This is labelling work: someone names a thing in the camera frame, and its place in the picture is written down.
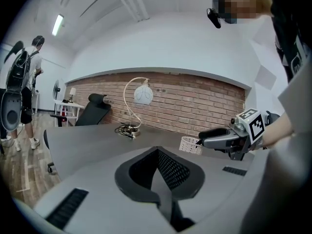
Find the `brick wall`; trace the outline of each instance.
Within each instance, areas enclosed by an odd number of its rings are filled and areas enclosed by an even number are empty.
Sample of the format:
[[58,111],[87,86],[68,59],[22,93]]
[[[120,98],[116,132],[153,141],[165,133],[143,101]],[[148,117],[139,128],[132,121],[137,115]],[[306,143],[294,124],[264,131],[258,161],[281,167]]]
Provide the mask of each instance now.
[[245,90],[242,88],[209,78],[154,72],[74,81],[68,84],[65,98],[69,97],[72,87],[77,89],[74,102],[84,106],[90,94],[106,94],[105,101],[111,104],[112,110],[103,123],[127,122],[129,115],[122,93],[127,82],[135,77],[149,78],[154,93],[152,103],[146,106],[132,103],[140,80],[131,83],[126,90],[128,105],[144,125],[197,136],[200,131],[227,125],[233,116],[244,110]]

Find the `fluorescent light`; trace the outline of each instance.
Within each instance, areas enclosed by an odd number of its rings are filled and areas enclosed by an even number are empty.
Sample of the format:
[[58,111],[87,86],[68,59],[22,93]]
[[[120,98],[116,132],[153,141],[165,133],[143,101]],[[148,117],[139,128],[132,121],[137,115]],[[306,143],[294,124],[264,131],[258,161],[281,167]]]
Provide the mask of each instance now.
[[58,15],[57,17],[57,20],[55,21],[55,24],[54,24],[54,28],[53,28],[53,31],[52,31],[52,35],[53,36],[56,36],[58,31],[59,31],[59,27],[60,27],[60,24],[62,23],[63,21],[63,16],[62,15]]

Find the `chair armrest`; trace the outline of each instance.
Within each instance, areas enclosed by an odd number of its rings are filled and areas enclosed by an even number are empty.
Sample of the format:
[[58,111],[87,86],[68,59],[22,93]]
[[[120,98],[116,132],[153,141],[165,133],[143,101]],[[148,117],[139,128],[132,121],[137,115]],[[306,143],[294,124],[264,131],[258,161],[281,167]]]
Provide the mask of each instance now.
[[53,118],[57,118],[57,119],[60,119],[60,120],[65,120],[65,121],[67,121],[67,117],[62,116],[62,115],[50,114],[50,116],[53,117]]

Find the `white lamp shade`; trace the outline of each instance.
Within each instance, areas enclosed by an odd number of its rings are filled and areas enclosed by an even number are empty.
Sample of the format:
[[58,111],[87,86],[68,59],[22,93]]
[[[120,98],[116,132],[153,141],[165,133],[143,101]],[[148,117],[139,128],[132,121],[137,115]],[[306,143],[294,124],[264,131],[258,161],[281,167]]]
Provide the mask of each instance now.
[[149,88],[147,83],[138,87],[135,90],[134,103],[149,105],[153,100],[153,91]]
[[75,95],[76,95],[76,88],[71,88],[69,94],[70,94],[71,96],[75,96]]

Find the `small basket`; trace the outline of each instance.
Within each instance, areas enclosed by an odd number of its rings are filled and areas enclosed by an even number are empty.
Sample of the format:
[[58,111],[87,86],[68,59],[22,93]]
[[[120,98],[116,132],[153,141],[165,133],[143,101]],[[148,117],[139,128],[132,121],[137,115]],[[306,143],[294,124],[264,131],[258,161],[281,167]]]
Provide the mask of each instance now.
[[199,141],[197,138],[192,137],[182,137],[179,150],[201,155],[202,153],[202,145],[197,145],[196,143]]

